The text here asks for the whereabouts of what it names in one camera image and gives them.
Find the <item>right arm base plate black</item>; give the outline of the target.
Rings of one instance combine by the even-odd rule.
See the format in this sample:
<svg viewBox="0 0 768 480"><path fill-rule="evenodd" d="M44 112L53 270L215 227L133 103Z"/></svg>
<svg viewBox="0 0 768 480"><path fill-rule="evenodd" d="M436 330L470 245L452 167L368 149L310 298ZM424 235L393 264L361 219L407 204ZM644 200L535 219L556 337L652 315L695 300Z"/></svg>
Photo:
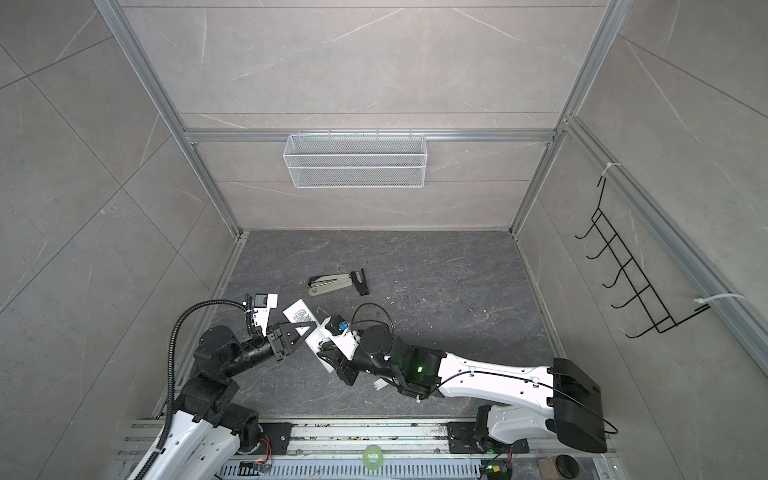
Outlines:
<svg viewBox="0 0 768 480"><path fill-rule="evenodd" d="M451 454L523 454L529 453L527 439L520 439L511 444L492 439L487 433L481 433L473 422L448 422L447 439Z"/></svg>

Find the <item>white remote control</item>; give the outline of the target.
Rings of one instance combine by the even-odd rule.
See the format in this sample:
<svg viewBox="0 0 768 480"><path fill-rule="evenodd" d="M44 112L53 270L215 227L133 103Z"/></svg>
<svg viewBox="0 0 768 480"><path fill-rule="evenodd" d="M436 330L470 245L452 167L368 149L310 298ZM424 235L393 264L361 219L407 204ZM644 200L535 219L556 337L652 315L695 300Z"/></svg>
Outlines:
<svg viewBox="0 0 768 480"><path fill-rule="evenodd" d="M307 304L299 299L284 309L283 315L301 335L303 338L302 343L312 352L315 360L328 373L334 373L333 367L318 356L321 345L328 341L329 337L322 332L320 323Z"/></svg>

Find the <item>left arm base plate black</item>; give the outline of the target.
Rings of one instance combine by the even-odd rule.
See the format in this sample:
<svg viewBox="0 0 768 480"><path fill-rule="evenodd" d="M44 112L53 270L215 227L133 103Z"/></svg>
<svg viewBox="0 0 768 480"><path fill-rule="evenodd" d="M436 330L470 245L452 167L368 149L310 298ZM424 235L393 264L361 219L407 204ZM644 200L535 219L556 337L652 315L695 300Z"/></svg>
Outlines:
<svg viewBox="0 0 768 480"><path fill-rule="evenodd" d="M289 422L259 423L240 433L240 455L285 455L291 439L293 424Z"/></svg>

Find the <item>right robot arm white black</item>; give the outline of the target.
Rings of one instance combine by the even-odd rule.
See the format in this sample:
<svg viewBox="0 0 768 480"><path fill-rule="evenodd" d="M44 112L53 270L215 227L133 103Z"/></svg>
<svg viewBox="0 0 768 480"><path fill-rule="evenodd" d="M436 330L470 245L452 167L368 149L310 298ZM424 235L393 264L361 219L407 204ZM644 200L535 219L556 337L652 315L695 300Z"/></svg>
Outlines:
<svg viewBox="0 0 768 480"><path fill-rule="evenodd" d="M482 400L471 435L480 448L555 438L582 452L608 449L601 388L567 358L538 367L485 363L408 345L385 325L359 332L322 327L306 343L347 385L366 373L417 401L432 396Z"/></svg>

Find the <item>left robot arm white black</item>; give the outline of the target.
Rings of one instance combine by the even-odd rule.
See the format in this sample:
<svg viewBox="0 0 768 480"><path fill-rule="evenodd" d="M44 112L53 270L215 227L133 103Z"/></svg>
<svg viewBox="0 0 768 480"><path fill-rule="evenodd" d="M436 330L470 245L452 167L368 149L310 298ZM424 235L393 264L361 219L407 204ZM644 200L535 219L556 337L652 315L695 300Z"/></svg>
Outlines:
<svg viewBox="0 0 768 480"><path fill-rule="evenodd" d="M206 331L194 354L195 376L172 394L163 429L130 474L132 479L212 479L236 453L283 455L289 423L259 423L259 414L237 405L234 377L299 348L316 323L282 323L265 337L240 342L226 326Z"/></svg>

